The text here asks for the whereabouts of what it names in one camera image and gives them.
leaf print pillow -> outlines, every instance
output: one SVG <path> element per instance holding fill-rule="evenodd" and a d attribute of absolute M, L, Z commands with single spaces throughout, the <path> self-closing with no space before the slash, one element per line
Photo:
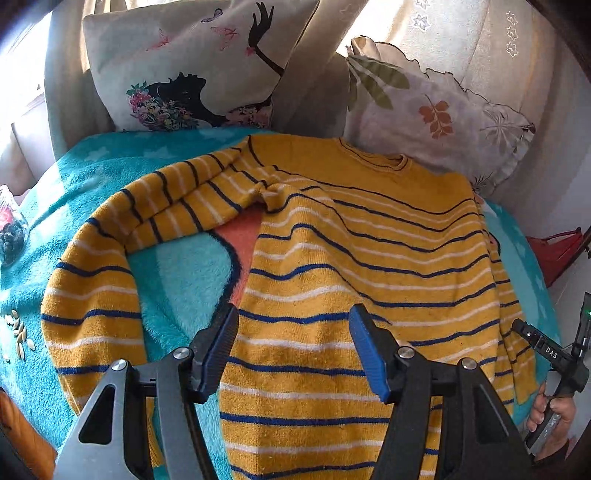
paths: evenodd
<path fill-rule="evenodd" d="M 393 45 L 355 38 L 347 64 L 344 137 L 362 150 L 461 173 L 486 197 L 530 147 L 535 126 L 526 117 L 463 90 L 449 72 L 423 73 Z"/>

human hand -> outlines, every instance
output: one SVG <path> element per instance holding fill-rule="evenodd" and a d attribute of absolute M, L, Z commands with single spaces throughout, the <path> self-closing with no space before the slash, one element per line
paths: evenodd
<path fill-rule="evenodd" d="M 540 386 L 538 395 L 531 407 L 530 417 L 527 419 L 527 428 L 530 432 L 535 432 L 538 425 L 544 421 L 544 411 L 548 404 L 548 398 L 544 395 L 545 388 L 546 383 L 544 382 Z M 536 460 L 542 460 L 542 458 L 546 458 L 553 453 L 558 452 L 558 450 L 564 446 L 567 441 L 570 425 L 577 413 L 577 407 L 574 405 L 572 397 L 554 398 L 550 400 L 550 408 L 554 413 L 560 415 L 561 419 L 556 428 L 550 433 L 538 455 L 535 457 Z"/>

pillow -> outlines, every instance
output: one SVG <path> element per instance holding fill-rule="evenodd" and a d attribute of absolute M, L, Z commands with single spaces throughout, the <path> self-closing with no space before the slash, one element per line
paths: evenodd
<path fill-rule="evenodd" d="M 462 173 L 482 196 L 515 170 L 535 133 L 527 118 L 463 90 L 449 72 L 423 73 L 393 45 L 366 37 L 351 45 L 346 141 Z"/>
<path fill-rule="evenodd" d="M 267 127 L 271 94 L 318 0 L 186 0 L 84 18 L 117 130 Z"/>

metal screw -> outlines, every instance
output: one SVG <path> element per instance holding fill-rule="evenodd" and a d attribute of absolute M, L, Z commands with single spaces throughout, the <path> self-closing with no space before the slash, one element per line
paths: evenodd
<path fill-rule="evenodd" d="M 414 350 L 409 346 L 402 346 L 398 349 L 398 356 L 406 359 L 412 358 L 414 357 Z"/>
<path fill-rule="evenodd" d="M 119 360 L 115 360 L 111 364 L 111 368 L 116 372 L 118 372 L 119 370 L 123 370 L 125 367 L 127 367 L 127 360 L 123 360 L 122 358 L 120 358 Z"/>
<path fill-rule="evenodd" d="M 177 360 L 182 360 L 183 358 L 187 358 L 188 356 L 189 349 L 185 346 L 180 346 L 173 352 L 173 357 L 175 357 Z"/>
<path fill-rule="evenodd" d="M 478 364 L 473 358 L 462 358 L 462 367 L 466 370 L 474 370 Z"/>

glass jar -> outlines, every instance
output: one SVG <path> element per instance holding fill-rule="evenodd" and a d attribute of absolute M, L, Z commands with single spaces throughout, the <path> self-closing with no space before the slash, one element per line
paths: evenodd
<path fill-rule="evenodd" d="M 29 236 L 29 224 L 6 185 L 0 187 L 0 265 L 10 265 Z"/>

